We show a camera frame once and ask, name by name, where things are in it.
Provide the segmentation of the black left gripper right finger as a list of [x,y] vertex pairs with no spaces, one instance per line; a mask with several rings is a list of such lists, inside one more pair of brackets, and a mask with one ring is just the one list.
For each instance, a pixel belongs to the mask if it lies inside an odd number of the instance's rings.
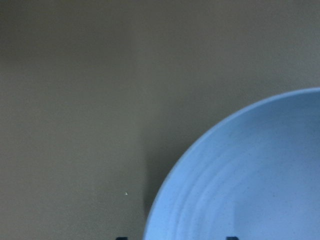
[[239,238],[237,236],[227,236],[225,239],[226,240],[239,240]]

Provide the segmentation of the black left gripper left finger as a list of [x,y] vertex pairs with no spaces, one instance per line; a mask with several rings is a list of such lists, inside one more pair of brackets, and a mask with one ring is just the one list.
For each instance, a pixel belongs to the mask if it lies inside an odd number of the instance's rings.
[[127,236],[118,236],[115,238],[115,240],[128,240]]

